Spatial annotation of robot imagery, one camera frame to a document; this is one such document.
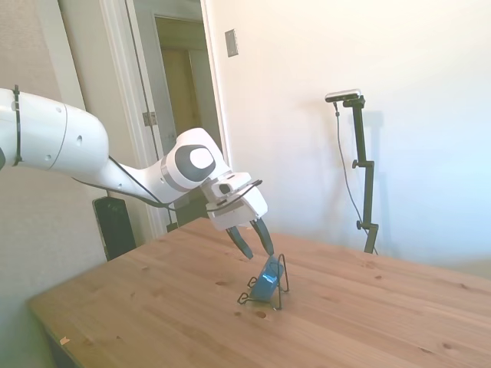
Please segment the black speaker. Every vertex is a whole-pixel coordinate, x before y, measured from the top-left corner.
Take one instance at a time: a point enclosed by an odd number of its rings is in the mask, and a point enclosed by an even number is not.
[[[124,200],[103,197],[95,199],[93,204],[106,244],[107,260],[110,261],[135,249],[137,244]]]

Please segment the wood grain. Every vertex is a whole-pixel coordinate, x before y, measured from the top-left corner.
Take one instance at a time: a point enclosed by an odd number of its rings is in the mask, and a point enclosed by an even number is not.
[[[248,261],[199,219],[62,284],[31,309],[80,366],[490,367],[491,282],[273,235],[284,310],[236,303]]]

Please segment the camera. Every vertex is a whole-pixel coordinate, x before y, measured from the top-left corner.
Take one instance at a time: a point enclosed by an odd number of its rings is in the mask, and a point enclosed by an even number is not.
[[[325,102],[341,102],[347,100],[356,100],[361,96],[360,90],[342,90],[332,94],[325,95]]]

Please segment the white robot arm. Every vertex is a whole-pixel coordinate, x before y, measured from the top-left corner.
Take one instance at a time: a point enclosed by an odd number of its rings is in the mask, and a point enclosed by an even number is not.
[[[236,226],[251,222],[268,254],[272,242],[261,217],[268,206],[246,172],[233,173],[211,136],[201,129],[177,137],[169,154],[146,169],[119,164],[109,156],[102,123],[86,111],[14,90],[0,89],[0,170],[26,166],[56,171],[75,180],[167,207],[200,187],[218,230],[226,230],[242,253],[252,257]]]

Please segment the black metal pole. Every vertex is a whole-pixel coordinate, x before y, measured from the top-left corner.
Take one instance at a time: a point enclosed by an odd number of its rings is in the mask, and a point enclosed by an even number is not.
[[[356,151],[358,155],[358,159],[353,162],[353,169],[357,166],[363,167],[365,169],[363,222],[357,221],[356,225],[358,229],[363,228],[367,230],[367,242],[365,243],[364,251],[367,253],[373,253],[378,232],[378,225],[371,223],[371,210],[374,197],[375,162],[367,161],[367,154],[365,151],[363,115],[361,112],[361,110],[364,108],[364,105],[365,99],[363,96],[343,102],[344,107],[351,107],[353,109],[354,136],[356,139]]]

